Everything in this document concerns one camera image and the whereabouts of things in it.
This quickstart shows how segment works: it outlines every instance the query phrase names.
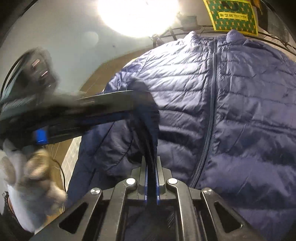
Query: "green poster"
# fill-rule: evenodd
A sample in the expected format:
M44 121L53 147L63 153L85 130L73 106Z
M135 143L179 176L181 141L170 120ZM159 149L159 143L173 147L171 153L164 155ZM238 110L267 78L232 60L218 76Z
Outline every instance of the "green poster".
M215 31L236 29L242 34L258 36L255 15L250 2L245 0L204 0Z

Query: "hand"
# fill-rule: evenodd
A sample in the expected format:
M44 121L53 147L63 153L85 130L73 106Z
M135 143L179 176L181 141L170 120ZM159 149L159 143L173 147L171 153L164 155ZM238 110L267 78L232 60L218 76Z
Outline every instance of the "hand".
M40 149L27 157L5 140L7 156L0 161L0 176L6 181L13 211L20 225L34 232L66 201L66 193L50 180L52 157Z

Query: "puffer jacket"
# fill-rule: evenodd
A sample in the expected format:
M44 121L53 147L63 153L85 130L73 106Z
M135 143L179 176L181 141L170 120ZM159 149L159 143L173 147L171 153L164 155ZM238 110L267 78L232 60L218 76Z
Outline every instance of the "puffer jacket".
M191 32L125 66L104 93L133 77L159 107L163 167L189 187L211 187L267 240L281 240L296 218L296 64L235 30ZM130 174L139 157L132 133L122 120L82 137L71 202Z

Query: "yellow sign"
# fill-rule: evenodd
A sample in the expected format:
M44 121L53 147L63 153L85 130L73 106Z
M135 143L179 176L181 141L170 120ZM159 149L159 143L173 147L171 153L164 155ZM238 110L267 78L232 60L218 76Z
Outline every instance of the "yellow sign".
M230 19L240 19L248 21L248 15L243 13L234 12L218 12L219 18L230 18Z

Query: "ceiling light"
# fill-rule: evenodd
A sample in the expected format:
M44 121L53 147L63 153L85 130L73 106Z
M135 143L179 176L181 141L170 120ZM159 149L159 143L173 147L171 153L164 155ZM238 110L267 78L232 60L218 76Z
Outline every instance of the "ceiling light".
M178 10L178 0L98 0L98 12L105 24L131 37L163 33Z

